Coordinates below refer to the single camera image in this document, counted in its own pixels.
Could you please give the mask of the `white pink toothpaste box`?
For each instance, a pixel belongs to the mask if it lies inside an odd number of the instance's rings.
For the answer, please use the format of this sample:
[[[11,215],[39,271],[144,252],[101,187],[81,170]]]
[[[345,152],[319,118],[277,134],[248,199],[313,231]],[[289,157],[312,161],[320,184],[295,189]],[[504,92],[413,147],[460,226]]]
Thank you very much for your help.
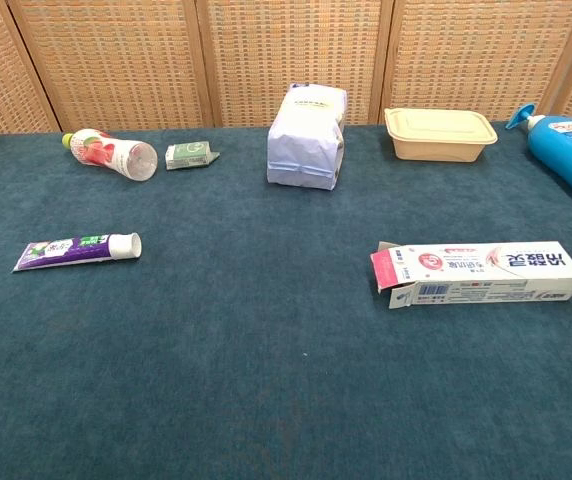
[[[370,255],[389,307],[567,301],[572,258],[557,241],[397,245]]]

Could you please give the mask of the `purple toothpaste tube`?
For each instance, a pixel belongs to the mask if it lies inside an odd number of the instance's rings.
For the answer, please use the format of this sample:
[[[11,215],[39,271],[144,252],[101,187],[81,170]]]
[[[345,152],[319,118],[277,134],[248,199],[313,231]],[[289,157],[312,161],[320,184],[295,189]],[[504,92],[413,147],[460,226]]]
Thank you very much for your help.
[[[101,234],[29,243],[13,272],[104,261],[137,259],[142,253],[137,233]]]

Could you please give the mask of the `white paper bag package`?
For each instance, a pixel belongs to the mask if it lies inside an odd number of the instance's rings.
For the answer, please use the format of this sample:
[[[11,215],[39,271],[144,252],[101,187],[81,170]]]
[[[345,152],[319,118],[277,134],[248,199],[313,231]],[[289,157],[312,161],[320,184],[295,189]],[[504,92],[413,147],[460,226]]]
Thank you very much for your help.
[[[267,137],[267,181],[331,191],[342,165],[347,92],[293,83]]]

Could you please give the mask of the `teal table mat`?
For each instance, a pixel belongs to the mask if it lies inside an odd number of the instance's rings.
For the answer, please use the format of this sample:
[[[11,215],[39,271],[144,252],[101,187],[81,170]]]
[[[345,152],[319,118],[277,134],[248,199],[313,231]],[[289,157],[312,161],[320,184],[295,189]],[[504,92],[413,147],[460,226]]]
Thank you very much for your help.
[[[331,192],[266,180],[263,129],[132,182],[0,136],[0,480],[572,480],[572,299],[390,309],[370,254],[556,240],[572,190],[500,130],[471,164],[345,131]],[[13,272],[137,233],[137,259]]]

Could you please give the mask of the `small green carton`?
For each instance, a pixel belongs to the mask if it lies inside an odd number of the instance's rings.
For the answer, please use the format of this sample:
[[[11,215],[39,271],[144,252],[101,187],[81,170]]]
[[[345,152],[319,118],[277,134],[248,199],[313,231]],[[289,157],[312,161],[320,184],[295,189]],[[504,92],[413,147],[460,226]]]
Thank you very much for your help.
[[[170,145],[165,154],[167,170],[202,168],[218,159],[219,152],[213,152],[208,141],[197,141]]]

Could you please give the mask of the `beige lidded food container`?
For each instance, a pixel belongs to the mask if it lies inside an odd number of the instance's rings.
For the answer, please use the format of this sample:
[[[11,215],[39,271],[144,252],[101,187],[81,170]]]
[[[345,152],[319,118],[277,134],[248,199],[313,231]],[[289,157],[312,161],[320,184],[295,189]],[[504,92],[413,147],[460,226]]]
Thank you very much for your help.
[[[386,108],[384,117],[402,160],[470,163],[498,140],[489,121],[470,110]]]

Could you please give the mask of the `plastic bottle pink label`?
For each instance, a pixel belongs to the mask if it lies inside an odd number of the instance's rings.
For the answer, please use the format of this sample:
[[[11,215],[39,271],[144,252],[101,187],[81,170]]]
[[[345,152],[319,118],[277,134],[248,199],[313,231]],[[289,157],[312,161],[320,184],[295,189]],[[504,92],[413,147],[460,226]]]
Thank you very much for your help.
[[[96,129],[66,133],[61,142],[81,164],[105,167],[130,180],[146,181],[157,170],[157,152],[145,142],[113,138]]]

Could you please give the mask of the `woven bamboo folding screen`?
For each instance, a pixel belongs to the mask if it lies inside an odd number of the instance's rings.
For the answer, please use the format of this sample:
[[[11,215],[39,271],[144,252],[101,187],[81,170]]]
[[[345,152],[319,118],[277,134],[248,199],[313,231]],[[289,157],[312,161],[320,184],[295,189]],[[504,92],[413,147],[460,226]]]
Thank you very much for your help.
[[[572,116],[572,0],[0,0],[0,134],[266,126],[296,82]]]

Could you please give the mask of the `blue pump lotion bottle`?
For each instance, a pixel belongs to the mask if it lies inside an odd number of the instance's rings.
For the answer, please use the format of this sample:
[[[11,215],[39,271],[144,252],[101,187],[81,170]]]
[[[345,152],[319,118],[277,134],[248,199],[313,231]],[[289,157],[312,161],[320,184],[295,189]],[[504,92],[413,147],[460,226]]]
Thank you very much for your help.
[[[506,130],[526,125],[532,155],[572,188],[572,118],[535,115],[533,103],[520,106],[505,124]]]

